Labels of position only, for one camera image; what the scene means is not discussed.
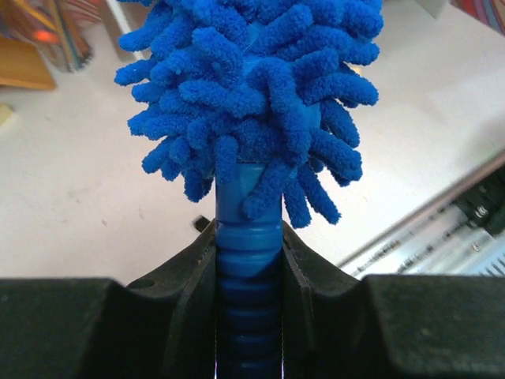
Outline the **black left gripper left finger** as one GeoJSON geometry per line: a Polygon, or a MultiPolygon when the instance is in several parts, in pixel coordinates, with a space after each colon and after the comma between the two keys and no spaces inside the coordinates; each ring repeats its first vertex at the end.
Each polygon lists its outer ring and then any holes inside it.
{"type": "Polygon", "coordinates": [[[2,377],[213,377],[214,227],[129,285],[2,279],[2,377]]]}

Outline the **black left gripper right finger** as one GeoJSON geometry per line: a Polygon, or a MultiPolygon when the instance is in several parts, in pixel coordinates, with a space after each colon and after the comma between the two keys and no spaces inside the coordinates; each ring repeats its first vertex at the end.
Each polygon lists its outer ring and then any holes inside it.
{"type": "Polygon", "coordinates": [[[345,274],[283,228],[287,378],[501,378],[504,281],[345,274]]]}

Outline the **blue microfiber duster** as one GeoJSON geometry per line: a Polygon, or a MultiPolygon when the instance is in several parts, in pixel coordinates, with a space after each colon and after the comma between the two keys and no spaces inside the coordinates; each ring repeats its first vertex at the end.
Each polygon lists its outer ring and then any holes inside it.
{"type": "Polygon", "coordinates": [[[282,367],[282,220],[339,211],[318,175],[361,178],[350,110],[379,93],[357,73],[379,56],[379,1],[147,1],[118,40],[149,58],[119,69],[146,109],[132,135],[156,146],[145,172],[215,192],[216,373],[278,378],[282,367]]]}

